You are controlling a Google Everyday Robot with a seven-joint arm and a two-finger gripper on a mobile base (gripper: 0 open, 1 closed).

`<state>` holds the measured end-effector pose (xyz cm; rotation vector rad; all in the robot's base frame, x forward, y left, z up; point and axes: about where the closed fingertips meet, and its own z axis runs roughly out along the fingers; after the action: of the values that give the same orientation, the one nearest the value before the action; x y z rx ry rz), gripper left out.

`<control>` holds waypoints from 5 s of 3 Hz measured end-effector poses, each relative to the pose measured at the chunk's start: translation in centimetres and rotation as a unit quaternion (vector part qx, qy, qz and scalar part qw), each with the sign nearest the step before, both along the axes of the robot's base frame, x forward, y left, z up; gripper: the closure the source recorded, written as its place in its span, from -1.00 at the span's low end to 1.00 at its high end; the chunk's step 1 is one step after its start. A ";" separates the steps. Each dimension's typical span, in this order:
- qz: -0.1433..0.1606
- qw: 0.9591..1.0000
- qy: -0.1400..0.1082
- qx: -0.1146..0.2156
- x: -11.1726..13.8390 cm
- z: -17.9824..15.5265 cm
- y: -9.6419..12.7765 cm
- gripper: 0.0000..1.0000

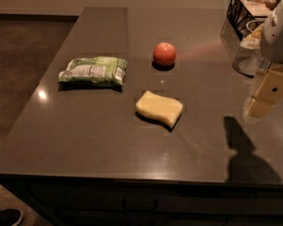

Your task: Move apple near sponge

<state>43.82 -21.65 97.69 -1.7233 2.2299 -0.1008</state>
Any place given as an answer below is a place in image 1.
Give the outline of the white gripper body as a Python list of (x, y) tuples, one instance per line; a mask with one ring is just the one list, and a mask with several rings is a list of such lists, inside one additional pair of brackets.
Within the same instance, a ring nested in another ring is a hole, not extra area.
[(277, 4), (264, 22), (260, 51), (269, 61), (283, 64), (283, 0)]

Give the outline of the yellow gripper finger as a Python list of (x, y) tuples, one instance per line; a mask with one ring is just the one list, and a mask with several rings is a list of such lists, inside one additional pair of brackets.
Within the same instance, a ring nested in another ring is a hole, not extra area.
[(249, 117), (264, 118), (283, 99), (283, 65), (275, 64), (254, 77), (255, 88), (245, 103)]

